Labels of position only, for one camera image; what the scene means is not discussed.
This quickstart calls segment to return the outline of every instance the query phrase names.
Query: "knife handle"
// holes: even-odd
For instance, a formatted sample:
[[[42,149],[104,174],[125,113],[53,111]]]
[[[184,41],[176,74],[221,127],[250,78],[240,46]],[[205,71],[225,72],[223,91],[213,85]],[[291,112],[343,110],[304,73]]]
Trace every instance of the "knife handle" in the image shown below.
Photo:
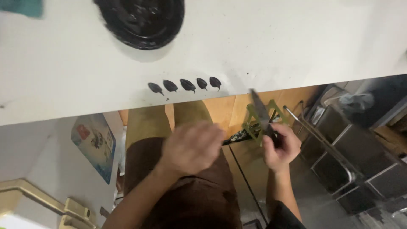
[[[277,131],[275,131],[271,125],[267,125],[267,129],[264,130],[264,134],[269,136],[274,143],[274,148],[280,148],[282,145],[281,139],[279,138],[279,133]]]

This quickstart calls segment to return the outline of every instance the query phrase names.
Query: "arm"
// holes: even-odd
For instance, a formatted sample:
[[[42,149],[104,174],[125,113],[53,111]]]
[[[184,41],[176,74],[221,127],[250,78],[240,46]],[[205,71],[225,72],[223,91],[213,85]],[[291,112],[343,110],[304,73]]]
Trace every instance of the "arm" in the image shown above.
[[[300,211],[291,187],[289,163],[300,153],[301,141],[288,126],[272,124],[282,138],[282,147],[275,149],[268,136],[263,137],[265,162],[270,168],[267,181],[266,204],[269,216],[276,207],[276,200],[281,201],[301,221]]]
[[[118,204],[103,229],[140,228],[158,200],[181,177],[209,168],[218,158],[224,131],[206,121],[176,128],[153,171]]]

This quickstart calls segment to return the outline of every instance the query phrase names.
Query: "green knife stand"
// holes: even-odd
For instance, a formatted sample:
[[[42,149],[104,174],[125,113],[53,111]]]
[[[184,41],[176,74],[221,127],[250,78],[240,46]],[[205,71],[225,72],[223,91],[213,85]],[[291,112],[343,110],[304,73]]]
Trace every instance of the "green knife stand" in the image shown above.
[[[280,121],[277,123],[285,123],[288,124],[288,120],[286,116],[281,112],[280,108],[277,106],[276,102],[274,99],[269,101],[269,104],[265,105],[267,112],[270,113],[271,109],[273,110],[273,114],[271,115],[270,120],[274,120],[276,117],[276,114],[278,113],[280,115]],[[263,131],[260,130],[260,125],[255,125],[256,123],[260,123],[259,117],[257,113],[254,110],[253,104],[248,104],[247,105],[247,110],[249,111],[249,117],[247,118],[246,122],[242,124],[242,127],[248,132],[248,134],[257,142],[258,145],[262,145],[262,139],[263,139]],[[252,120],[252,117],[256,120],[256,122],[250,123]]]

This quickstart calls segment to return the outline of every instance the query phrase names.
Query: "knife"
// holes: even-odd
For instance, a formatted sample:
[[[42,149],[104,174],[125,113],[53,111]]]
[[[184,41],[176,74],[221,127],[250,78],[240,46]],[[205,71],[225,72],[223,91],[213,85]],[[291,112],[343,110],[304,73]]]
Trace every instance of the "knife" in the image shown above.
[[[281,140],[278,138],[279,133],[271,127],[269,123],[270,116],[266,107],[254,89],[250,89],[250,93],[252,95],[254,110],[259,117],[259,124],[263,134],[269,136],[273,140],[275,148],[279,148],[281,146]]]

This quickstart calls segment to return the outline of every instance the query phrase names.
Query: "white countertop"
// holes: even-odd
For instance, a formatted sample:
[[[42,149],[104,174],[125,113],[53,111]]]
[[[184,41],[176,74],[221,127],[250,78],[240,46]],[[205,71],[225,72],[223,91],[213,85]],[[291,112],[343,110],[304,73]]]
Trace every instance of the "white countertop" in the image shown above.
[[[0,12],[0,125],[407,73],[405,0],[185,5],[180,33],[155,51],[116,40],[91,0],[45,0],[41,19]]]

